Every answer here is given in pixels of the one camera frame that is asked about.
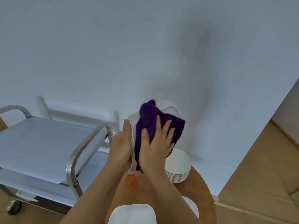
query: hand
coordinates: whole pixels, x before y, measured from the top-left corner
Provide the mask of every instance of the hand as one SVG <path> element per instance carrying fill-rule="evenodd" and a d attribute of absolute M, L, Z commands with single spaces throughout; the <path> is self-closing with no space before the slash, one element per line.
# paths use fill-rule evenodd
<path fill-rule="evenodd" d="M 171 120 L 168 120 L 161 129 L 160 117 L 157 116 L 156 132 L 151 144 L 147 130 L 144 128 L 141 132 L 139 164 L 149 179 L 157 174 L 165 175 L 165 159 L 174 147 L 174 143 L 171 144 L 174 128 L 167 135 L 170 123 Z"/>
<path fill-rule="evenodd" d="M 123 131 L 118 132 L 112 138 L 108 155 L 107 164 L 118 169 L 122 174 L 129 170 L 132 162 L 131 134 L 130 121 L 125 119 L 123 122 Z"/>

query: caster wheel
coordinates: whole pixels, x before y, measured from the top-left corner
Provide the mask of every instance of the caster wheel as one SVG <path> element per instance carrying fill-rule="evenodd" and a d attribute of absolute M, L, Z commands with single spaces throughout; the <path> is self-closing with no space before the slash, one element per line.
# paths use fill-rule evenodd
<path fill-rule="evenodd" d="M 21 208 L 22 208 L 22 202 L 16 200 L 13 203 L 11 209 L 7 212 L 7 214 L 8 215 L 16 215 L 16 214 L 18 214 L 20 212 Z"/>

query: forearm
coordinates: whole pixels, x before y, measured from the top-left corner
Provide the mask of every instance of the forearm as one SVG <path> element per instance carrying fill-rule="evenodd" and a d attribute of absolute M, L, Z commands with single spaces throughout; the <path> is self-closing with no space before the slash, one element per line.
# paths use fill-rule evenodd
<path fill-rule="evenodd" d="M 201 223 L 166 174 L 156 174 L 149 181 L 172 223 Z"/>
<path fill-rule="evenodd" d="M 115 168 L 109 164 L 104 166 L 86 192 L 63 218 L 61 224 L 103 223 L 122 177 L 122 172 L 116 171 Z"/>

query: round table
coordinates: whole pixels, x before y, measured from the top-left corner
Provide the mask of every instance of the round table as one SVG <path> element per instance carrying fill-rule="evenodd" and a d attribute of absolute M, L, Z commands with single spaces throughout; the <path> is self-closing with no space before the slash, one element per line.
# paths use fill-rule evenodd
<path fill-rule="evenodd" d="M 125 185 L 125 173 L 115 192 L 114 198 L 105 218 L 108 220 L 112 211 L 121 205 L 128 204 L 149 204 L 155 211 L 157 224 L 169 223 L 163 215 L 163 209 L 153 191 L 153 188 L 144 174 L 136 172 L 138 177 L 138 186 L 136 188 L 128 188 Z M 187 179 L 181 183 L 175 184 L 182 196 L 186 196 L 194 201 L 198 207 L 199 218 L 203 224 L 217 224 L 216 210 L 212 195 L 207 184 L 200 174 L 192 167 Z"/>

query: microfiber cloth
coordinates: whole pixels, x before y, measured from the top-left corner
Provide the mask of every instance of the microfiber cloth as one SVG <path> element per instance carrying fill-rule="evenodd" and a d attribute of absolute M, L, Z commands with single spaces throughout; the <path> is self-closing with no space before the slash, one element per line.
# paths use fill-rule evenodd
<path fill-rule="evenodd" d="M 146 128 L 149 134 L 150 142 L 155 136 L 156 132 L 156 120 L 157 115 L 160 116 L 161 121 L 161 128 L 163 128 L 164 124 L 167 122 L 167 120 L 172 120 L 169 129 L 175 128 L 172 141 L 171 143 L 177 143 L 178 139 L 181 137 L 182 132 L 185 127 L 185 120 L 182 120 L 178 117 L 175 117 L 170 114 L 166 114 L 161 112 L 156 107 L 155 100 L 150 100 L 147 103 L 144 103 L 139 111 L 140 119 L 138 120 L 136 124 L 136 139 L 135 139 L 135 160 L 137 162 L 136 170 L 141 170 L 139 166 L 139 151 L 140 151 L 140 145 L 141 145 L 141 131 L 143 128 Z"/>

